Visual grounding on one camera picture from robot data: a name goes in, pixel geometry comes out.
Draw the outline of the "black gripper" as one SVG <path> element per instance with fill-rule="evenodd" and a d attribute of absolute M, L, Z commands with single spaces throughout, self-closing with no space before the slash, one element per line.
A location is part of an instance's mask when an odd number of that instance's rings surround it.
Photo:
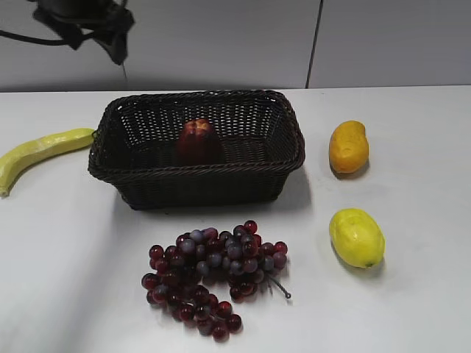
<path fill-rule="evenodd" d="M 116 65 L 127 58 L 127 36 L 135 19 L 126 1 L 37 1 L 33 18 L 77 50 L 85 41 L 99 44 Z"/>

